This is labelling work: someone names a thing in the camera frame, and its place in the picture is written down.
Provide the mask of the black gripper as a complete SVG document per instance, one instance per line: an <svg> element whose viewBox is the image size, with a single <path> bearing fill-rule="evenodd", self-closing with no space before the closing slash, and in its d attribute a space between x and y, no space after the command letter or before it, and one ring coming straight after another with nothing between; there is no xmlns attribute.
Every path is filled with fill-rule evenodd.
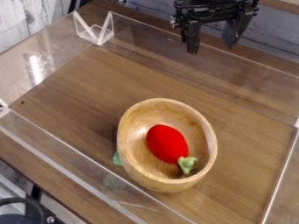
<svg viewBox="0 0 299 224"><path fill-rule="evenodd" d="M259 0L173 0L172 27L181 27L181 42L189 54L200 45L201 24L225 21L221 38L228 48L239 42L252 17L257 14Z"/></svg>

